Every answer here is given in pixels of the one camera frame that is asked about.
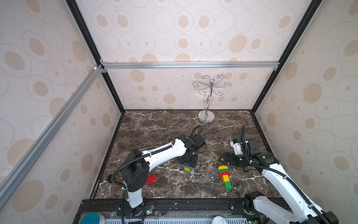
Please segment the green long lego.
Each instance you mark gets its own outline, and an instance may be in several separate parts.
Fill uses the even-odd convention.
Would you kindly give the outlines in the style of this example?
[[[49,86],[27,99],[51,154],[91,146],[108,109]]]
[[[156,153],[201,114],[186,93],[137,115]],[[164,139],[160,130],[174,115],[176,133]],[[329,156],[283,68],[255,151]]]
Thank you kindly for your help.
[[[187,169],[194,169],[194,168],[192,168],[192,167],[190,167],[190,166],[187,166],[187,165],[185,165],[185,164],[182,164],[182,167],[187,168]]]
[[[230,172],[229,169],[219,169],[218,170],[219,173],[226,173],[226,172]]]

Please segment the green square lego front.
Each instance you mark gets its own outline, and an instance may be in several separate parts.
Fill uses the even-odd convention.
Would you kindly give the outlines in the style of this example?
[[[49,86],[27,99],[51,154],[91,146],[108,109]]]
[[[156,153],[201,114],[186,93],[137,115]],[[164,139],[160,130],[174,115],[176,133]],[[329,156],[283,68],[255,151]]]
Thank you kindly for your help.
[[[226,189],[227,191],[229,191],[229,190],[232,189],[232,185],[231,185],[231,182],[230,182],[230,181],[224,182],[224,184],[225,184],[225,189]]]

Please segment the green long lego back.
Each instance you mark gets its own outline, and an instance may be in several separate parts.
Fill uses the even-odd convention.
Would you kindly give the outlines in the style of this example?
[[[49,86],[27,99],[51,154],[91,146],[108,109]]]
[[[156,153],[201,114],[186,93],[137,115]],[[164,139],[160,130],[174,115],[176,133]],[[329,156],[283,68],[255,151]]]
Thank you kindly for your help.
[[[226,172],[230,172],[229,169],[219,169],[218,170],[219,173],[226,173]]]

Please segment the red long lego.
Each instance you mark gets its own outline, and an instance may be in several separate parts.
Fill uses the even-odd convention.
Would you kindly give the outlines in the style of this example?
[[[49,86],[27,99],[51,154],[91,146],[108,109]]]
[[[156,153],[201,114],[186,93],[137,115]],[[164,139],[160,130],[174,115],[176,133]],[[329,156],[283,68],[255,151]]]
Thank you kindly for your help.
[[[225,175],[230,176],[230,172],[220,172],[219,173],[219,177],[222,177],[222,176],[225,176]]]
[[[147,178],[146,184],[149,185],[157,180],[156,175],[151,175]]]

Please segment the green long lego front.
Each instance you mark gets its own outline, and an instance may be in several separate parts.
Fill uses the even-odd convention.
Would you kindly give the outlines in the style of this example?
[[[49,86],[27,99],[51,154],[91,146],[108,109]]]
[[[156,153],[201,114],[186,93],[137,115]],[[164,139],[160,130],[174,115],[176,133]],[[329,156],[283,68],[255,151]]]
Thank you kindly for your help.
[[[192,167],[190,167],[190,166],[187,166],[187,165],[185,165],[185,164],[182,164],[182,167],[187,168],[187,169],[194,169],[194,168],[192,168]]]

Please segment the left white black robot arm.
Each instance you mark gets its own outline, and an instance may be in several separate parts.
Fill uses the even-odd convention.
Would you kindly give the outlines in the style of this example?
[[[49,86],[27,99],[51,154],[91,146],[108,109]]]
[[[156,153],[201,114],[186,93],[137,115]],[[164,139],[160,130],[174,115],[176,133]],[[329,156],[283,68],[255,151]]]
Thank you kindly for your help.
[[[163,146],[143,151],[132,150],[123,164],[108,176],[107,182],[122,188],[123,198],[132,209],[143,207],[142,188],[154,168],[174,158],[184,168],[192,170],[196,167],[199,150],[206,146],[202,130],[203,127],[199,125],[189,135],[181,134]]]

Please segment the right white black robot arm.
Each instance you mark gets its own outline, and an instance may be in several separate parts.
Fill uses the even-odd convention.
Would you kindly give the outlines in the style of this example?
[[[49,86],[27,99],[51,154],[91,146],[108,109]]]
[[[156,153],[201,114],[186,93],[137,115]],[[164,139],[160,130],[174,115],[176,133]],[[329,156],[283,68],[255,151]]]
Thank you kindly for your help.
[[[230,143],[233,153],[225,152],[222,165],[218,168],[219,177],[226,190],[231,190],[229,166],[239,168],[251,167],[268,179],[285,200],[290,210],[269,200],[262,192],[254,191],[245,195],[241,206],[248,215],[261,213],[277,224],[337,224],[339,222],[332,212],[325,212],[321,206],[311,200],[290,178],[277,158],[269,152],[262,153],[256,140],[246,137],[243,127],[240,138]]]

